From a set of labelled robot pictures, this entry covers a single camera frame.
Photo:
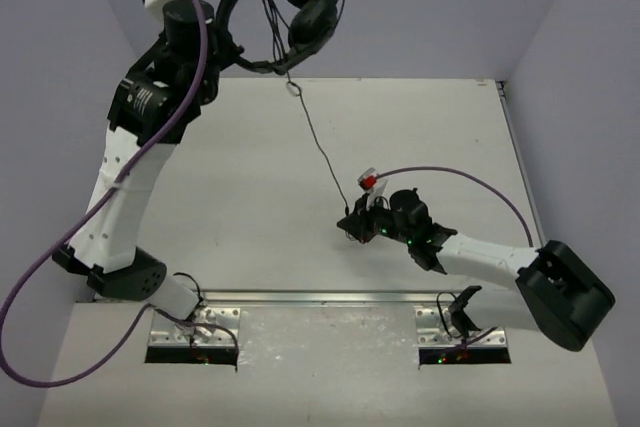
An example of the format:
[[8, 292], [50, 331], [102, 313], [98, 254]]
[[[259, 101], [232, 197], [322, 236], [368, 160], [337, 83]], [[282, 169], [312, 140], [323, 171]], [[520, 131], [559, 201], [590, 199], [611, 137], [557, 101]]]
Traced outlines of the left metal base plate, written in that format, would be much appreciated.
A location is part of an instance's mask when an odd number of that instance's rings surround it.
[[199, 307], [191, 320], [171, 320], [154, 311], [148, 337], [150, 347], [233, 348], [239, 339], [240, 311]]

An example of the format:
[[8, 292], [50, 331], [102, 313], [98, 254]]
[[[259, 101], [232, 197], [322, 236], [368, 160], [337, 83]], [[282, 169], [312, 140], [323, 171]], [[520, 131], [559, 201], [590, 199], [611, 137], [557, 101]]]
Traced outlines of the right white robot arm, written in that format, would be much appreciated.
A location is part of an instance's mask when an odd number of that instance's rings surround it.
[[616, 303], [614, 293], [565, 243], [514, 247], [469, 237], [434, 221], [417, 191], [389, 200], [366, 193], [337, 226], [366, 244], [382, 236], [403, 244], [424, 271], [472, 279], [452, 294], [445, 329], [469, 340], [494, 327], [538, 331], [581, 351]]

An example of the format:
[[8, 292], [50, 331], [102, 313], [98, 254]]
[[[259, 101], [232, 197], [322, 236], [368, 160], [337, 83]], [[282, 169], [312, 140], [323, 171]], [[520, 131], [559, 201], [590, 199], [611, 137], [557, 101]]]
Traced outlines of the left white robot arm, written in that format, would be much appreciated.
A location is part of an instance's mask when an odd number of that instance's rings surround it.
[[164, 262], [138, 247], [156, 181], [186, 128], [218, 93], [220, 61], [213, 7], [191, 0], [162, 8], [163, 30], [118, 84], [105, 150], [87, 211], [91, 219], [52, 256], [107, 299], [147, 302], [180, 320], [200, 303]]

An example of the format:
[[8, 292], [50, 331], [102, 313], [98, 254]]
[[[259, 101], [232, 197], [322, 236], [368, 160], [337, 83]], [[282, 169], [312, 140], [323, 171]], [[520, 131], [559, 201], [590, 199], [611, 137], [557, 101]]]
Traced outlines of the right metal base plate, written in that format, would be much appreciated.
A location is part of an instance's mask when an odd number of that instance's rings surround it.
[[416, 306], [414, 320], [421, 347], [448, 348], [463, 341], [473, 348], [507, 346], [507, 336], [502, 328], [471, 331], [467, 338], [463, 338], [451, 323], [447, 307], [438, 308], [435, 304]]

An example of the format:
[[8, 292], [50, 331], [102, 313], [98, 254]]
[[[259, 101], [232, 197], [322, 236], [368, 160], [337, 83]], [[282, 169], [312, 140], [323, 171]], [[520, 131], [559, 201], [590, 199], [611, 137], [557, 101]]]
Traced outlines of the metal base plate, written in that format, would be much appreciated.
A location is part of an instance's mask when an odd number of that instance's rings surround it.
[[148, 337], [150, 347], [233, 348], [239, 339], [240, 311], [199, 307], [191, 320], [171, 320], [154, 311]]
[[507, 336], [502, 328], [471, 331], [467, 338], [463, 338], [451, 323], [447, 307], [438, 308], [435, 304], [416, 306], [414, 320], [421, 347], [448, 348], [463, 341], [473, 348], [507, 346]]

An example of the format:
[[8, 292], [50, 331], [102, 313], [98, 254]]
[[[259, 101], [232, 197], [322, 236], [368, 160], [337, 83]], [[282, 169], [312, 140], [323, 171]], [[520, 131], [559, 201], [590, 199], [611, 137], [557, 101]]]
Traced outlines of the black headset with microphone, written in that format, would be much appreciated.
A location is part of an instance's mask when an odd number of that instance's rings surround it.
[[[239, 0], [220, 0], [218, 9], [224, 9], [231, 18]], [[235, 65], [246, 71], [287, 75], [291, 69], [316, 54], [333, 36], [340, 21], [344, 0], [287, 0], [298, 9], [290, 22], [286, 22], [274, 0], [261, 0], [272, 33], [272, 61], [249, 61], [242, 56]]]

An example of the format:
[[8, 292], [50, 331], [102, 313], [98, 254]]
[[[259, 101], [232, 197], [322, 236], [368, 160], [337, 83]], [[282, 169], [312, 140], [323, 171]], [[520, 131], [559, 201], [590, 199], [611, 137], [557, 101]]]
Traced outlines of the aluminium rail front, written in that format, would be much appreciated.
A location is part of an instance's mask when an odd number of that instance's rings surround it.
[[425, 303], [442, 289], [408, 291], [372, 290], [205, 290], [201, 298], [211, 304], [359, 304]]

